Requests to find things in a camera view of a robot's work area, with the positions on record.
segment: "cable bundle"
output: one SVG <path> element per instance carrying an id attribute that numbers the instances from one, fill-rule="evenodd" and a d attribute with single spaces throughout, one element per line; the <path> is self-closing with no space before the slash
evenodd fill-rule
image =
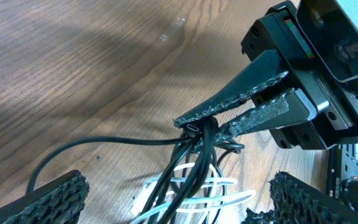
<path id="1" fill-rule="evenodd" d="M 200 121 L 200 130 L 202 132 L 197 135 L 193 135 L 192 137 L 187 137 L 186 134 L 182 134 L 178 139 L 167 139 L 167 140 L 143 140 L 143 139 L 130 139 L 130 138 L 120 138 L 120 137 L 109 137 L 109 136 L 101 136 L 101 137 L 90 137 L 83 138 L 77 141 L 69 142 L 63 146 L 60 146 L 56 150 L 52 151 L 49 155 L 44 158 L 41 163 L 35 168 L 33 171 L 29 183 L 27 185 L 26 194 L 32 192 L 34 190 L 35 181 L 37 176 L 40 174 L 41 170 L 47 165 L 47 163 L 52 160 L 54 157 L 59 155 L 61 152 L 66 151 L 67 149 L 85 143 L 91 142 L 116 142 L 123 144 L 137 144 L 137 145 L 145 145 L 145 146 L 163 146 L 169 144 L 175 144 L 173 148 L 172 156 L 170 159 L 170 163 L 167 168 L 163 171 L 157 183 L 155 183 L 155 187 L 150 194 L 150 197 L 145 203 L 143 208 L 141 217 L 150 217 L 148 223 L 153 224 L 157 222 L 158 214 L 165 210 L 161 219 L 158 223 L 168 223 L 171 220 L 171 223 L 176 223 L 177 211 L 180 211 L 182 208 L 179 208 L 181 204 L 192 204 L 192 203 L 205 203 L 206 208 L 201 209 L 199 211 L 207 212 L 211 209 L 218 209 L 216 216 L 212 223 L 216 223 L 220 216 L 220 208 L 223 206 L 230 205 L 230 203 L 239 203 L 241 201 L 247 200 L 252 194 L 248 191 L 247 195 L 241 194 L 233 194 L 231 196 L 235 196 L 237 200 L 233 202 L 229 202 L 224 204 L 223 200 L 228 200 L 225 198 L 227 194 L 226 185 L 223 184 L 223 196 L 219 197 L 206 197 L 206 198 L 192 198 L 200 188 L 204 185 L 208 187 L 208 192 L 206 196 L 212 196 L 212 186 L 205 185 L 204 182 L 214 181 L 213 177 L 217 175 L 223 178 L 223 173 L 219 168 L 219 164 L 223 160 L 225 156 L 234 151 L 239 151 L 244 148 L 242 144 L 236 143 L 234 140 L 230 140 L 228 142 L 221 143 L 216 145 L 216 147 L 220 147 L 226 149 L 227 151 L 219 158 L 216 158 L 216 151 L 214 149 L 214 139 L 215 135 L 218 132 L 218 122 L 214 117 L 208 117 Z M 193 168 L 190 171 L 187 178 L 186 177 L 186 169 L 183 168 L 181 184 L 178 185 L 177 182 L 172 180 L 177 180 L 174 177 L 175 168 L 178 167 L 179 163 L 185 159 L 186 163 L 189 163 L 190 160 L 190 152 L 194 148 L 196 144 L 202 141 L 202 147 L 198 158 L 195 163 L 192 164 Z M 212 179 L 207 179 L 208 171 L 212 167 L 215 172 L 213 172 Z M 168 192 L 169 186 L 173 189 L 173 192 Z M 175 194 L 175 198 L 168 203 L 164 203 L 165 196 L 167 193 Z M 210 206 L 209 203 L 213 203 L 216 201 L 220 201 L 221 205 L 218 206 Z M 205 213 L 205 219 L 203 223 L 209 223 L 209 214 Z"/>
<path id="2" fill-rule="evenodd" d="M 193 167 L 195 165 L 194 162 L 192 163 L 187 163 L 187 164 L 182 164 L 179 165 L 175 168 L 175 171 L 177 170 L 181 170 L 181 169 L 186 169 L 189 167 Z M 254 190 L 245 190 L 243 192 L 238 192 L 235 194 L 230 194 L 230 195 L 223 195 L 220 197 L 214 197 L 214 192 L 216 190 L 216 187 L 221 185 L 221 186 L 227 186 L 227 185 L 233 185 L 233 184 L 237 184 L 238 181 L 237 179 L 233 179 L 233 178 L 224 178 L 224 177 L 217 177 L 217 171 L 214 168 L 214 166 L 212 164 L 209 165 L 209 168 L 212 170 L 212 173 L 215 177 L 209 177 L 206 178 L 206 182 L 213 182 L 213 184 L 203 184 L 201 186 L 201 188 L 205 188 L 205 187 L 211 187 L 212 190 L 209 191 L 209 195 L 208 198 L 207 197 L 201 197 L 201 198 L 187 198 L 184 199 L 184 201 L 182 202 L 182 205 L 187 205 L 187 204 L 202 204 L 202 203 L 207 203 L 209 201 L 211 201 L 212 203 L 209 204 L 206 208 L 178 208 L 176 210 L 176 212 L 182 212 L 182 213 L 204 213 L 204 215 L 201 217 L 199 224 L 205 222 L 205 218 L 208 216 L 209 212 L 212 210 L 217 210 L 217 209 L 222 209 L 224 207 L 228 207 L 231 205 L 235 205 L 237 203 L 241 203 L 241 202 L 245 202 L 246 200 L 250 200 L 254 195 L 255 195 L 255 191 Z M 158 178 L 153 177 L 150 178 L 148 180 L 145 181 L 144 183 L 144 187 L 147 184 L 151 184 L 153 185 L 153 183 L 155 181 L 157 181 Z M 185 182 L 186 178 L 176 178 L 176 177 L 172 177 L 171 182 Z M 168 195 L 172 195 L 174 194 L 174 191 L 169 191 L 166 193 L 166 196 Z M 221 202 L 222 204 L 215 206 L 213 205 L 213 203 L 215 202 Z M 137 224 L 137 223 L 141 223 L 143 220 L 147 219 L 148 217 L 151 217 L 152 215 L 158 213 L 158 212 L 162 212 L 164 211 L 171 203 L 170 202 L 165 202 L 162 205 L 156 206 L 155 208 L 149 210 L 148 212 L 143 213 L 141 216 L 137 217 L 134 221 L 131 222 L 131 224 Z"/>

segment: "textured gripper pad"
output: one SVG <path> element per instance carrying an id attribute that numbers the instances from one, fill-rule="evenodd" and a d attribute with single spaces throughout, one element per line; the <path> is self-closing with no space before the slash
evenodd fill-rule
<path id="1" fill-rule="evenodd" d="M 358 223 L 358 213 L 303 183 L 279 172 L 270 181 L 277 223 Z"/>
<path id="2" fill-rule="evenodd" d="M 85 177 L 78 174 L 4 223 L 75 223 L 89 191 Z"/>
<path id="3" fill-rule="evenodd" d="M 247 208 L 247 218 L 241 224 L 274 224 L 276 223 L 274 211 L 270 210 L 267 213 L 259 212 L 256 214 L 251 209 Z"/>

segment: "black 3d-printed part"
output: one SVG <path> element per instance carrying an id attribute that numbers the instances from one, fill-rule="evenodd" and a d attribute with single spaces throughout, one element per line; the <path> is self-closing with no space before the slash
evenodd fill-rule
<path id="1" fill-rule="evenodd" d="M 89 191 L 85 177 L 73 170 L 0 208 L 0 223 L 77 223 Z"/>
<path id="2" fill-rule="evenodd" d="M 274 211 L 270 210 L 267 213 L 259 212 L 256 214 L 251 209 L 247 208 L 247 218 L 241 224 L 274 224 L 276 219 Z"/>
<path id="3" fill-rule="evenodd" d="M 301 89 L 289 89 L 222 125 L 215 143 L 255 131 L 293 126 L 310 121 L 316 115 L 316 108 Z"/>
<path id="4" fill-rule="evenodd" d="M 285 68 L 276 50 L 264 51 L 217 94 L 174 119 L 174 125 L 183 128 L 188 123 L 194 123 L 244 104 L 253 94 L 274 86 L 285 78 L 288 75 Z"/>
<path id="5" fill-rule="evenodd" d="M 277 223 L 358 223 L 358 213 L 306 183 L 279 172 L 270 182 Z"/>

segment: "black cable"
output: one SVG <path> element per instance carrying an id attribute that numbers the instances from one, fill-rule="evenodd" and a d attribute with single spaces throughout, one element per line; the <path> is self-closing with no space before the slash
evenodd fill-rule
<path id="1" fill-rule="evenodd" d="M 185 157 L 185 164 L 187 164 L 189 162 L 190 162 L 190 153 L 188 153 Z M 181 177 L 185 178 L 186 174 L 187 174 L 187 168 L 184 168 L 182 170 Z M 182 188 L 182 186 L 183 186 L 183 182 L 180 183 L 180 188 L 177 186 L 177 183 L 171 182 L 172 189 L 175 189 L 175 187 L 177 188 L 177 191 L 175 193 L 179 192 L 179 190 Z M 175 216 L 173 218 L 171 218 L 170 224 L 176 224 L 177 220 L 178 220 L 178 212 L 176 212 Z"/>
<path id="2" fill-rule="evenodd" d="M 186 134 L 183 132 L 180 137 L 183 138 L 185 137 Z M 171 155 L 171 161 L 172 159 L 175 157 L 175 154 L 176 154 L 176 151 L 177 151 L 177 147 L 179 146 L 180 144 L 176 144 L 175 147 L 173 148 L 173 151 L 172 151 L 172 155 Z M 186 158 L 185 158 L 185 163 L 189 163 L 190 161 L 190 153 L 188 153 L 186 155 Z M 182 171 L 182 177 L 186 177 L 186 173 L 187 173 L 187 168 L 184 168 L 183 171 Z M 177 194 L 179 192 L 179 186 L 177 183 L 175 182 L 170 182 L 170 185 L 172 187 L 172 190 Z"/>
<path id="3" fill-rule="evenodd" d="M 231 150 L 231 149 L 235 149 L 240 151 L 241 149 L 245 148 L 245 146 L 243 144 L 238 144 L 238 143 L 231 143 L 231 142 L 222 142 L 219 143 L 217 145 L 215 145 L 215 147 L 219 147 L 221 149 L 225 149 L 225 150 Z"/>
<path id="4" fill-rule="evenodd" d="M 167 211 L 163 214 L 159 223 L 168 223 L 168 221 L 175 215 L 177 208 L 181 205 L 182 201 L 188 196 L 193 196 L 197 193 L 201 185 L 205 181 L 208 174 L 209 163 L 211 161 L 211 150 L 213 148 L 213 139 L 218 131 L 218 122 L 215 118 L 207 118 L 203 125 L 203 149 L 201 149 L 194 168 L 191 170 L 187 177 L 183 188 L 179 191 L 178 195 L 172 201 Z"/>
<path id="5" fill-rule="evenodd" d="M 175 145 L 175 147 L 173 148 L 173 151 L 172 151 L 170 161 L 174 161 L 175 159 L 177 159 L 176 156 L 178 155 L 180 148 L 181 148 L 181 144 L 176 144 Z M 185 160 L 186 160 L 186 163 L 190 160 L 189 152 L 187 152 Z M 175 176 L 174 174 L 175 174 L 174 171 L 172 171 L 171 176 L 165 180 L 165 183 L 163 184 L 162 189 L 159 190 L 158 199 L 155 202 L 155 206 L 159 206 L 159 205 L 164 203 L 165 195 L 167 194 L 167 191 L 168 191 L 168 188 L 169 188 L 170 184 L 173 184 L 173 186 L 178 187 L 176 183 L 171 182 L 171 177 Z M 182 177 L 183 177 L 183 175 L 186 176 L 186 169 L 183 170 Z M 158 213 L 152 215 L 149 218 L 148 224 L 154 224 L 157 221 L 157 218 L 158 218 Z"/>
<path id="6" fill-rule="evenodd" d="M 230 153 L 232 153 L 232 152 L 234 152 L 234 151 L 235 151 L 235 149 L 231 149 L 231 150 L 227 150 L 226 152 L 224 152 L 224 153 L 221 155 L 221 157 L 219 157 L 219 159 L 218 159 L 218 167 L 221 165 L 223 159 L 224 159 L 227 155 L 229 155 Z"/>
<path id="7" fill-rule="evenodd" d="M 216 157 L 216 150 L 215 150 L 215 149 L 212 150 L 211 155 L 212 155 L 212 166 L 216 167 L 216 163 L 217 163 L 217 159 L 216 159 L 216 158 L 217 158 L 217 157 Z M 212 191 L 212 187 L 208 187 L 208 188 L 206 189 L 206 191 L 205 191 L 204 196 L 205 196 L 205 197 L 209 197 L 209 196 L 211 195 L 211 191 Z M 204 224 L 208 224 L 208 223 L 209 223 L 209 212 L 208 212 L 207 215 L 205 216 L 205 219 L 204 219 L 203 223 L 204 223 Z"/>
<path id="8" fill-rule="evenodd" d="M 186 134 L 185 132 L 182 132 L 180 134 L 180 137 L 179 138 L 186 138 Z M 178 152 L 178 148 L 182 145 L 183 143 L 178 143 L 175 145 L 175 147 L 173 148 L 173 151 L 172 151 L 172 154 L 171 154 L 171 161 L 173 160 L 173 158 L 175 157 L 176 153 Z"/>
<path id="9" fill-rule="evenodd" d="M 216 166 L 215 169 L 216 169 L 216 172 L 218 173 L 218 175 L 219 175 L 220 177 L 223 177 L 223 172 L 222 172 L 222 170 L 221 170 L 218 166 Z M 222 195 L 225 196 L 226 194 L 227 194 L 227 187 L 226 187 L 226 185 L 223 185 L 223 193 L 222 193 Z M 219 210 L 216 212 L 216 215 L 215 215 L 214 220 L 212 221 L 212 224 L 216 224 L 216 223 L 218 222 L 219 217 L 221 216 L 221 210 L 222 210 L 222 209 L 219 209 Z"/>
<path id="10" fill-rule="evenodd" d="M 135 144 L 135 145 L 142 145 L 142 146 L 165 146 L 169 144 L 187 143 L 190 141 L 190 139 L 191 138 L 145 140 L 145 139 L 131 139 L 131 138 L 121 138 L 121 137 L 110 137 L 110 136 L 95 136 L 95 137 L 78 139 L 76 141 L 72 141 L 58 147 L 41 161 L 41 163 L 35 168 L 35 170 L 30 176 L 25 194 L 27 195 L 34 190 L 35 181 L 37 180 L 37 177 L 40 174 L 41 170 L 48 164 L 48 162 L 51 161 L 54 157 L 56 157 L 60 153 L 62 153 L 63 151 L 66 151 L 71 147 L 80 144 L 91 143 L 91 142 L 114 142 L 114 143 Z"/>
<path id="11" fill-rule="evenodd" d="M 197 139 L 194 139 L 182 146 L 179 146 L 180 152 L 177 154 L 176 158 L 173 161 L 171 161 L 171 163 L 168 165 L 168 167 L 162 173 L 161 177 L 158 179 L 152 193 L 150 194 L 149 198 L 146 201 L 146 204 L 143 208 L 142 213 L 145 213 L 152 208 L 153 203 L 154 203 L 155 199 L 157 198 L 162 185 L 165 183 L 165 181 L 167 179 L 170 179 L 170 177 L 173 173 L 173 170 L 179 164 L 179 162 L 186 156 L 186 154 L 191 149 L 192 145 L 194 145 L 195 141 L 197 141 Z"/>

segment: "wooden table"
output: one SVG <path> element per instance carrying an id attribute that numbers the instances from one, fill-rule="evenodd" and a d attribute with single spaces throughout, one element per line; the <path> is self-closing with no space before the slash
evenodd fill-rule
<path id="1" fill-rule="evenodd" d="M 172 118 L 216 93 L 249 63 L 239 43 L 279 2 L 0 0 L 0 207 L 23 196 L 34 167 L 70 140 L 178 137 Z M 182 26 L 178 17 L 185 19 Z M 251 106 L 218 119 L 227 121 Z M 222 166 L 226 176 L 239 179 L 229 190 L 258 194 L 225 210 L 221 220 L 243 220 L 247 207 L 273 209 L 268 181 L 279 170 L 323 188 L 326 153 L 278 149 L 267 131 L 239 140 L 246 149 Z M 164 169 L 171 151 L 78 146 L 54 159 L 37 186 L 78 169 L 91 186 L 80 223 L 127 223 L 133 197 L 147 177 Z"/>

